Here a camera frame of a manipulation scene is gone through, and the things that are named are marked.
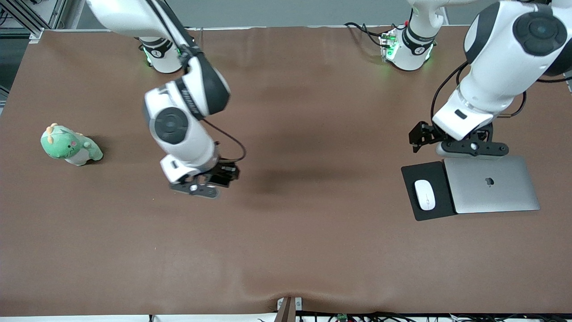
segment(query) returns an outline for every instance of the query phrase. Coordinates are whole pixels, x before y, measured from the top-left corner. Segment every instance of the black mouse pad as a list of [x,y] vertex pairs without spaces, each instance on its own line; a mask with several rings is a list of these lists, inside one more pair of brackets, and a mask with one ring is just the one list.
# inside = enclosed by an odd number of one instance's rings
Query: black mouse pad
[[[403,174],[413,214],[417,221],[448,217],[456,214],[451,202],[451,193],[443,162],[429,162],[402,167],[401,173]],[[415,182],[417,180],[427,180],[431,184],[435,194],[435,208],[432,210],[423,210],[419,207],[419,201],[415,192]]]

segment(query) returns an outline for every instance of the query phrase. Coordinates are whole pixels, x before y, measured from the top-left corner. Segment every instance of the white mouse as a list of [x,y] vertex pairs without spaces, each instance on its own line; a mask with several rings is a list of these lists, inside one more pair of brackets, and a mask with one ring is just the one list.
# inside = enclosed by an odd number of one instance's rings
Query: white mouse
[[433,193],[433,187],[431,187],[429,181],[415,181],[415,193],[417,193],[417,201],[421,209],[432,210],[435,208],[435,194]]

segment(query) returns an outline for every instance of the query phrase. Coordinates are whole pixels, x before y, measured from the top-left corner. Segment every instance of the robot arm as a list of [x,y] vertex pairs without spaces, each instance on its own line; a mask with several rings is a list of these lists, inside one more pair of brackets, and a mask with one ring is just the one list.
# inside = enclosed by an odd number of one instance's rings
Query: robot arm
[[[507,154],[505,144],[490,142],[491,122],[541,75],[555,76],[572,67],[571,38],[570,8],[500,1],[484,9],[464,40],[469,74],[433,117],[437,129],[418,124],[411,143],[423,145],[420,137],[433,130],[442,137],[437,152],[443,156]],[[484,128],[490,133],[480,143],[478,132]]]
[[407,0],[411,18],[404,28],[390,31],[382,43],[389,48],[383,57],[403,70],[420,68],[433,48],[433,41],[444,22],[443,8],[477,0]]
[[228,187],[230,181],[238,178],[239,169],[232,160],[220,158],[215,142],[199,121],[226,107],[230,90],[223,76],[163,1],[88,0],[87,3],[98,20],[114,32],[137,37],[144,45],[174,43],[179,68],[184,66],[189,72],[147,92],[143,112],[153,138],[167,153],[161,167],[171,188],[201,197],[217,197],[214,185]]

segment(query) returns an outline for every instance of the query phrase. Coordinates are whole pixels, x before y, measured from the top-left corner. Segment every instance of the laptop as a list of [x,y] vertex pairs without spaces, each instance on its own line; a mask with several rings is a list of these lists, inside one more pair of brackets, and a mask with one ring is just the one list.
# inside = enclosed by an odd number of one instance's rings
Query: laptop
[[497,160],[445,158],[444,162],[458,214],[540,209],[521,156]]

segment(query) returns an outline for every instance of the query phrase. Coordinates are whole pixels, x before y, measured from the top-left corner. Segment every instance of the plush toy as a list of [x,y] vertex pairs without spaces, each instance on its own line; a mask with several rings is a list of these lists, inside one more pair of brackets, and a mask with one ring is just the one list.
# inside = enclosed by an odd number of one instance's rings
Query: plush toy
[[57,123],[47,127],[40,142],[49,156],[65,159],[76,166],[83,166],[88,160],[98,161],[104,157],[93,140]]

